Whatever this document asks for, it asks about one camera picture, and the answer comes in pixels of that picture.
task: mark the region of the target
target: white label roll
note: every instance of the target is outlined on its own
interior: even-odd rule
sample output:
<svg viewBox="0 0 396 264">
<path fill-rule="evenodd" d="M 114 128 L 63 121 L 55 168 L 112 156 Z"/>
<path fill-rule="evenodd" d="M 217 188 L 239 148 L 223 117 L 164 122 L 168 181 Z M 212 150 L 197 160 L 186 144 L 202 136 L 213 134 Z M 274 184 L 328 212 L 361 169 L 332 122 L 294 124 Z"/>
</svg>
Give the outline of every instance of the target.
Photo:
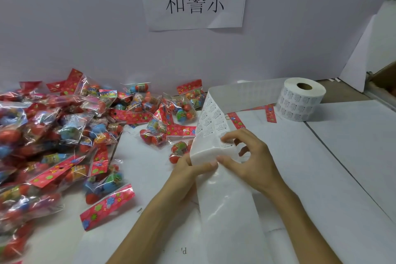
<svg viewBox="0 0 396 264">
<path fill-rule="evenodd" d="M 307 121 L 324 94 L 326 89 L 318 82 L 292 77 L 285 80 L 275 110 L 288 120 Z"/>
</svg>

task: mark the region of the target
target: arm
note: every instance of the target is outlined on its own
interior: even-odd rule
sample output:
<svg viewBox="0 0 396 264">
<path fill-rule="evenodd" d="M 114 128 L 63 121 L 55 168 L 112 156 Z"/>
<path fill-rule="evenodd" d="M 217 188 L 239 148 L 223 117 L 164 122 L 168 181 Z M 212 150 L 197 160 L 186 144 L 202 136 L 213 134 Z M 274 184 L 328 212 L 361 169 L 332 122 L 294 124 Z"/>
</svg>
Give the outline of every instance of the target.
<svg viewBox="0 0 396 264">
<path fill-rule="evenodd" d="M 190 155 L 179 159 L 161 191 L 151 200 L 107 264 L 149 264 L 159 252 L 158 241 L 178 211 L 196 192 L 195 178 L 213 172 L 217 162 L 191 166 Z"/>
<path fill-rule="evenodd" d="M 268 146 L 244 128 L 227 133 L 221 140 L 246 144 L 239 153 L 242 156 L 250 151 L 250 158 L 244 164 L 226 156 L 218 156 L 217 160 L 272 201 L 300 264 L 342 264 L 308 217 L 298 196 L 283 181 Z"/>
</svg>

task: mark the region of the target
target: right hand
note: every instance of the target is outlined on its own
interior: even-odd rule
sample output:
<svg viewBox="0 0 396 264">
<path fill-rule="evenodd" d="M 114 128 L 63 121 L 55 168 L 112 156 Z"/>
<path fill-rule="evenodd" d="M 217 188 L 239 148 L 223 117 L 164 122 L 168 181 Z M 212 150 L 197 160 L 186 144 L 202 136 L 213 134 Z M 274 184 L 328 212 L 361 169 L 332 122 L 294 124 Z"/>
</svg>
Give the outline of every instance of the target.
<svg viewBox="0 0 396 264">
<path fill-rule="evenodd" d="M 221 141 L 234 140 L 235 145 L 245 143 L 239 156 L 250 151 L 250 158 L 241 164 L 232 160 L 229 156 L 217 156 L 216 160 L 224 167 L 234 172 L 255 190 L 270 197 L 278 188 L 284 185 L 284 181 L 275 165 L 274 159 L 268 146 L 245 128 L 226 133 Z"/>
</svg>

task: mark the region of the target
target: left hand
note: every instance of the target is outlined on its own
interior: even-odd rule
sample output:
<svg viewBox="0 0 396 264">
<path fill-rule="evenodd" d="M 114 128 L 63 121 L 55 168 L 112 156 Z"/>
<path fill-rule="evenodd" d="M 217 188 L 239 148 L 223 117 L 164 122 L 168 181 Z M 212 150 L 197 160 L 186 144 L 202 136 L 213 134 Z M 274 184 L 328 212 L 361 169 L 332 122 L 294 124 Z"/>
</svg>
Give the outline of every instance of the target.
<svg viewBox="0 0 396 264">
<path fill-rule="evenodd" d="M 176 213 L 195 195 L 195 178 L 213 172 L 217 167 L 217 161 L 192 166 L 190 154 L 185 154 L 177 161 L 169 179 L 155 197 L 156 202 L 160 203 L 165 211 Z"/>
</svg>

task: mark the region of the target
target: white wall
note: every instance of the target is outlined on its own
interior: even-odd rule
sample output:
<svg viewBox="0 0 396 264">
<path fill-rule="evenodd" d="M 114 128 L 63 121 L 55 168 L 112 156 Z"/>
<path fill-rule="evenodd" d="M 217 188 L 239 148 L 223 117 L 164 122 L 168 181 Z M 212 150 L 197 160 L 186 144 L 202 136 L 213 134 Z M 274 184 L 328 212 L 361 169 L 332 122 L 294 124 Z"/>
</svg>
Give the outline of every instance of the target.
<svg viewBox="0 0 396 264">
<path fill-rule="evenodd" d="M 0 81 L 154 81 L 339 76 L 383 0 L 246 0 L 244 26 L 148 32 L 141 0 L 0 0 Z"/>
<path fill-rule="evenodd" d="M 373 73 L 396 61 L 396 1 L 385 1 L 374 20 L 367 70 Z"/>
</svg>

